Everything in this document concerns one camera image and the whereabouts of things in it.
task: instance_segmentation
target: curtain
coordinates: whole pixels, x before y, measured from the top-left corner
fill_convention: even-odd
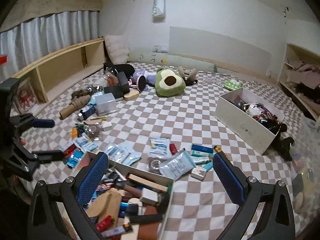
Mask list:
[[[98,38],[98,11],[62,12],[23,22],[0,33],[0,82],[59,49]]]

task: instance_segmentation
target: green plush toy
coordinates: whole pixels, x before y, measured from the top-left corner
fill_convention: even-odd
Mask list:
[[[170,97],[182,93],[186,88],[186,84],[174,70],[160,67],[157,70],[155,87],[158,95]]]

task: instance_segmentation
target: checkered bedsheet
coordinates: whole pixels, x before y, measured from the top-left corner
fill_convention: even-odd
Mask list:
[[[135,68],[156,71],[159,66],[144,63],[132,63]],[[59,111],[70,103],[71,93],[86,84],[96,83],[102,76],[102,70],[84,79],[65,91],[38,118],[54,119],[53,129],[30,129],[23,134],[28,142],[27,149],[58,149],[71,140],[71,129],[77,122],[76,114],[65,120],[59,119]],[[99,149],[103,150],[108,141],[120,143],[128,141],[134,150],[142,152],[142,159],[134,166],[147,169],[147,153],[150,150],[149,138],[170,138],[177,149],[190,149],[192,143],[212,147],[222,145],[234,165],[238,166],[246,176],[255,176],[259,181],[274,184],[283,180],[292,198],[292,182],[289,166],[273,150],[265,156],[258,155],[248,144],[235,135],[230,129],[215,119],[214,111],[220,95],[227,92],[216,82],[225,82],[230,76],[215,73],[198,73],[198,84],[186,87],[183,95],[160,98],[155,89],[144,91],[133,101],[118,103],[118,112],[109,115],[113,124],[111,131],[105,132]],[[284,121],[288,132],[284,136],[293,136],[299,129],[301,111],[280,89],[254,82],[244,82],[244,86],[273,103],[284,113]],[[42,164],[34,173],[34,180],[22,180],[26,189],[32,193],[38,180],[47,183],[63,181],[71,173],[62,162]],[[169,217],[165,227],[164,238],[170,240],[203,240],[216,239],[235,214],[238,206],[232,204],[218,176],[211,170],[203,181],[192,178],[189,174],[182,176],[173,189],[173,199]],[[262,211],[259,205],[252,222],[244,235],[250,237]],[[316,212],[302,215],[294,214],[296,234],[315,217]]]

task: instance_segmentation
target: small white box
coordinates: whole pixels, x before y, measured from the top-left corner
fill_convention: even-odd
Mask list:
[[[203,180],[206,173],[207,173],[206,169],[204,169],[200,166],[196,166],[192,169],[190,175],[191,175],[191,177],[193,177],[195,179]]]
[[[97,114],[102,116],[117,111],[117,102],[112,93],[107,93],[96,97]]]
[[[283,121],[284,114],[271,103],[245,88],[239,88],[219,96],[215,117],[249,144],[258,154],[262,155],[276,136],[229,102],[234,102],[238,96],[247,103],[262,103],[266,109],[278,117],[280,122]]]
[[[144,187],[140,201],[149,205],[155,205],[158,202],[158,193]]]

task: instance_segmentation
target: cardboard box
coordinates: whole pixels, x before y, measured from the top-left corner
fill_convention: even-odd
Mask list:
[[[272,104],[245,88],[239,88],[219,96],[215,117],[249,144],[258,154],[262,155],[276,136],[251,116],[229,102],[234,102],[238,96],[247,103],[262,103],[281,122],[283,121],[284,114]]]
[[[89,165],[90,161],[95,157],[95,154],[92,152],[87,152],[86,154],[83,155],[81,161],[77,164],[77,166],[74,168],[73,172],[71,173],[71,176],[75,177],[78,172],[84,167]],[[150,179],[151,181],[163,185],[163,186],[171,186],[171,188],[173,188],[174,186],[174,180],[170,179],[168,177],[162,176],[162,175],[158,175],[158,174],[154,174],[148,171],[142,171],[139,170],[137,168],[131,167],[131,166],[127,166],[121,163],[116,163],[112,160],[109,159],[109,167],[115,167],[122,175],[126,176],[127,174],[133,174],[139,177],[142,177],[144,179]],[[168,214],[169,214],[169,209],[171,206],[171,201],[172,201],[172,196],[173,196],[173,190],[171,190],[170,192],[170,200],[169,200],[169,205],[168,205],[168,209],[167,212],[164,214],[164,218],[162,220],[162,223],[160,224],[160,228],[158,230],[158,238],[157,240],[161,240],[162,239],[162,235],[163,235],[163,231],[164,231],[164,227],[165,224],[167,222],[167,218],[168,218]]]

